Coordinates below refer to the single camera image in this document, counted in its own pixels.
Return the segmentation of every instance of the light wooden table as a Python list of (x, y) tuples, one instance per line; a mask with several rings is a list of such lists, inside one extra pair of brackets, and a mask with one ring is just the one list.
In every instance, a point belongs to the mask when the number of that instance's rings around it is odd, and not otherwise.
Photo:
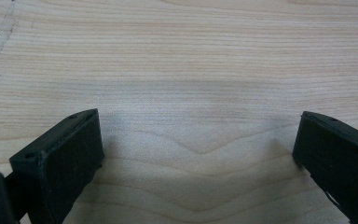
[(65, 223), (348, 223), (291, 151), (304, 110), (358, 129), (358, 1), (0, 1), (0, 172), (89, 108)]

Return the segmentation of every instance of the black clamp jaw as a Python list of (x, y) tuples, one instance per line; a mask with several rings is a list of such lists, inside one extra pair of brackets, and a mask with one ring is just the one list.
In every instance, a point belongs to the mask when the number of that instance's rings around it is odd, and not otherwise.
[(10, 158), (13, 172), (0, 174), (0, 223), (62, 223), (76, 198), (101, 167), (98, 110), (62, 120)]
[(325, 115), (304, 112), (293, 158), (330, 201), (358, 224), (358, 130)]

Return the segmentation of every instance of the wood grain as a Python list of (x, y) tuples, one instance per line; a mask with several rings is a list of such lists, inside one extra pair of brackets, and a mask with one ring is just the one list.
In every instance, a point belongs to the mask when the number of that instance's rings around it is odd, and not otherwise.
[(65, 223), (348, 222), (291, 150), (304, 110), (358, 129), (358, 1), (0, 1), (0, 32), (0, 172), (100, 111)]

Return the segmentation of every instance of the screw hole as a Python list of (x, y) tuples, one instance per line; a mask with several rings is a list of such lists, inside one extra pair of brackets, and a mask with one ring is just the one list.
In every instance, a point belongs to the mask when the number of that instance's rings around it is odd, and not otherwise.
[(35, 156), (36, 156), (36, 154), (34, 152), (30, 152), (30, 153), (25, 154), (25, 159), (31, 159)]

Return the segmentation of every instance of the wooden surface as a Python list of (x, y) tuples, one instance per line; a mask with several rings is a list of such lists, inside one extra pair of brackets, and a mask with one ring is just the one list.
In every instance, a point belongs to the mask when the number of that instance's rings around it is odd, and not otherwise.
[(65, 223), (348, 223), (291, 151), (304, 110), (358, 129), (358, 1), (0, 1), (0, 172), (94, 107)]

